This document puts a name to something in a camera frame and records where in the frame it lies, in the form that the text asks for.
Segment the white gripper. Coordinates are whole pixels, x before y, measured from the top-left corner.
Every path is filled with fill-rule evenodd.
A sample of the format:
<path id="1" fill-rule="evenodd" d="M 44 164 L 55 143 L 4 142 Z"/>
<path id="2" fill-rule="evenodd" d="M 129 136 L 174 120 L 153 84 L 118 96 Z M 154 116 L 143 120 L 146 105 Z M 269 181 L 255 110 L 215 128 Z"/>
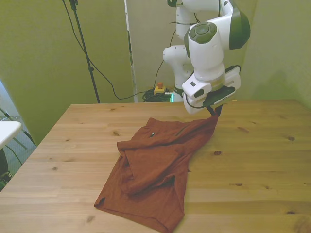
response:
<path id="1" fill-rule="evenodd" d="M 196 114 L 207 109 L 219 117 L 222 105 L 232 100 L 241 87 L 240 66 L 217 66 L 215 69 L 194 68 L 192 75 L 183 83 L 184 106 L 188 113 Z"/>

